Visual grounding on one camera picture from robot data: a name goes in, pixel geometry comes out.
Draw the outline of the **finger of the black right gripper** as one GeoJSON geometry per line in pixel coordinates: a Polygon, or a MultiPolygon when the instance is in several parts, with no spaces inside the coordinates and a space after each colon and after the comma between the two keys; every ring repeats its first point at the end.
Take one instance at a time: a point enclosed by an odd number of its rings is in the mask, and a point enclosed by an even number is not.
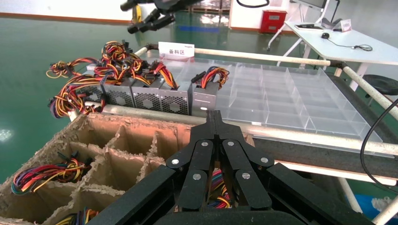
{"type": "Polygon", "coordinates": [[[127,31],[136,32],[157,31],[175,21],[174,13],[196,4],[198,0],[154,0],[155,9],[141,22],[130,25],[127,31]]]}
{"type": "Polygon", "coordinates": [[[126,0],[124,3],[120,5],[120,9],[122,11],[128,11],[130,9],[133,9],[135,6],[139,4],[149,4],[149,3],[154,3],[153,0],[126,0]]]}

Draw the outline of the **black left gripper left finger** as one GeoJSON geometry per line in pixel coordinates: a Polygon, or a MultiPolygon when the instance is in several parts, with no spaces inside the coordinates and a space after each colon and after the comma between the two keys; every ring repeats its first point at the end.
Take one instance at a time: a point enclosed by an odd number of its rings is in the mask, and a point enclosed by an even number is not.
{"type": "Polygon", "coordinates": [[[174,216],[207,206],[214,169],[214,111],[191,128],[190,141],[94,217],[91,225],[175,225],[174,216]]]}

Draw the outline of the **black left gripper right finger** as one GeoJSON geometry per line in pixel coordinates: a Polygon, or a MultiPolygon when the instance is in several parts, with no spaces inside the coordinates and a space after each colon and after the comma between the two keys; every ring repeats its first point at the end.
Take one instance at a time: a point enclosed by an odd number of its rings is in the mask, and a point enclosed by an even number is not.
{"type": "Polygon", "coordinates": [[[263,216],[264,225],[362,225],[364,217],[264,151],[248,144],[240,127],[215,111],[220,160],[234,200],[263,216]]]}

